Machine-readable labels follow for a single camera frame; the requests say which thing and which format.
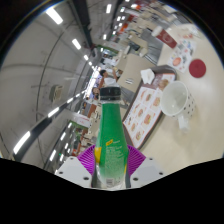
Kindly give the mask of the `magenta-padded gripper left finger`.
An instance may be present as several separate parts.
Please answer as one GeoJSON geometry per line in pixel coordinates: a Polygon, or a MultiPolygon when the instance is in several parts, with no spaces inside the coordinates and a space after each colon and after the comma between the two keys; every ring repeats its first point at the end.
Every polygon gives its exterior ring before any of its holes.
{"type": "Polygon", "coordinates": [[[77,157],[70,156],[55,175],[84,188],[92,186],[95,172],[95,146],[85,149],[77,157]]]}

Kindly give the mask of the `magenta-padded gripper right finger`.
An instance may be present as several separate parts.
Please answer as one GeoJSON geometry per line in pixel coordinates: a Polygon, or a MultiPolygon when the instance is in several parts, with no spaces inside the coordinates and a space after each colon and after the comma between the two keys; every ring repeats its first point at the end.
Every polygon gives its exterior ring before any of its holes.
{"type": "Polygon", "coordinates": [[[127,188],[140,188],[164,176],[164,172],[152,157],[146,157],[133,146],[128,146],[128,149],[125,179],[127,188]]]}

